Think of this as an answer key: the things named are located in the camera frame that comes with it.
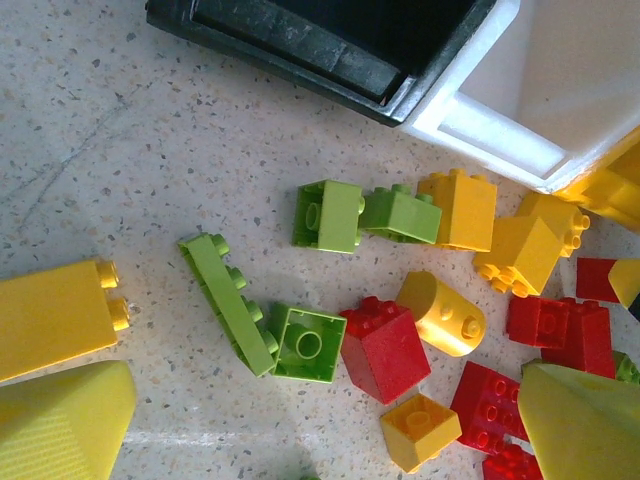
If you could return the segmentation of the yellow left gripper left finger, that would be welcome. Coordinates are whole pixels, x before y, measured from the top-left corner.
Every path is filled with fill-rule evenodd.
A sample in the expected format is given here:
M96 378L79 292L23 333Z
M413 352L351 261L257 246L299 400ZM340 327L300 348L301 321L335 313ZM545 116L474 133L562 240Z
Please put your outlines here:
M0 480L109 480L135 406L124 361L0 387Z

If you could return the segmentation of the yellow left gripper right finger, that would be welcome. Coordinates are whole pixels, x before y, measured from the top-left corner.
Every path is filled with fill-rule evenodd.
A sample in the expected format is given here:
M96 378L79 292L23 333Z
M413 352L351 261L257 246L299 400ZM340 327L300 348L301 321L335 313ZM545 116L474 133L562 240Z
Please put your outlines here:
M640 480L639 385L536 363L518 408L544 480Z

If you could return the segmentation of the long green lego brick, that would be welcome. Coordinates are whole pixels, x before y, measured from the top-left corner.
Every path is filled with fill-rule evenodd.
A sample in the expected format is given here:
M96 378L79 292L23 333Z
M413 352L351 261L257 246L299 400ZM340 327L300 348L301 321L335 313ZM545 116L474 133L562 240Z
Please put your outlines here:
M257 377L276 366L279 346L258 323L264 314L241 290L247 281L242 272L225 263L230 247L220 234L202 233L178 243L180 252L197 280L236 356Z

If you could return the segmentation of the red four-stud lego brick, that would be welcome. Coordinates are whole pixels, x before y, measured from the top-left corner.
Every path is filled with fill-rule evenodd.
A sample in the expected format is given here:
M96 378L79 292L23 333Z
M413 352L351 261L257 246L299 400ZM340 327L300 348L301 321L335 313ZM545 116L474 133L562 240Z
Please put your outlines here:
M482 470L484 480L543 480L536 457L516 444L486 457Z

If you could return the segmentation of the orange translucent plastic container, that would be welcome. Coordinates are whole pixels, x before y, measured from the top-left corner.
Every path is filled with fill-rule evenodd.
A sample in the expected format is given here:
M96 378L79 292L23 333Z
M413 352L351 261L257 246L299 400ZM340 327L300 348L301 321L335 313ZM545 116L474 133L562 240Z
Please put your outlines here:
M640 234L640 125L553 195Z

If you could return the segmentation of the red six-stud lego brick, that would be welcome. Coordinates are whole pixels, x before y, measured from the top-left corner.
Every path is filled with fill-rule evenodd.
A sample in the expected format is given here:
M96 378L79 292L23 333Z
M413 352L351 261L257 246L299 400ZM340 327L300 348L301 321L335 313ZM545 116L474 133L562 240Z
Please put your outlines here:
M451 409L458 414L458 441L489 455L500 453L510 435L529 441L518 410L520 384L490 368L467 361Z

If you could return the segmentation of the small yellow lego brick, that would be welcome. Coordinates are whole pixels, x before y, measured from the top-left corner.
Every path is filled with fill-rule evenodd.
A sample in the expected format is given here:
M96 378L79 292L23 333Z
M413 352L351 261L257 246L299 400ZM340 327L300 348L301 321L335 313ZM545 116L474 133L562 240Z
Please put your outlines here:
M458 414L420 393L382 415L380 424L391 460L409 474L462 435Z

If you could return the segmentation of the yellow rounded lego brick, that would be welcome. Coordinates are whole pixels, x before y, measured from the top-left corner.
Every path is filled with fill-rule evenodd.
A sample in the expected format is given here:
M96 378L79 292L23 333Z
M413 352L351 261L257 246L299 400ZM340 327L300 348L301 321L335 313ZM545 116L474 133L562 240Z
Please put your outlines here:
M470 354L486 333L484 313L431 272L409 272L396 303L411 311L424 342L450 356Z

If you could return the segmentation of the white plastic container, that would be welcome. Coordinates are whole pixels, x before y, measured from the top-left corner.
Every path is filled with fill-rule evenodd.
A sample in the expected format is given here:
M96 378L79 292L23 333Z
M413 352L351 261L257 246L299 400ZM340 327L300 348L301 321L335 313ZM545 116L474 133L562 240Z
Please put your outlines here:
M640 126L640 0L497 0L402 129L544 193Z

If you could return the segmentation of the black plastic container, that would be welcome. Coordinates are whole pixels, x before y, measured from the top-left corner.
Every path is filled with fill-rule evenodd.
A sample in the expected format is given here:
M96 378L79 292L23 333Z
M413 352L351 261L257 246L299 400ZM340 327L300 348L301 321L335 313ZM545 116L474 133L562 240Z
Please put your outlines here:
M396 127L497 1L147 0L146 19Z

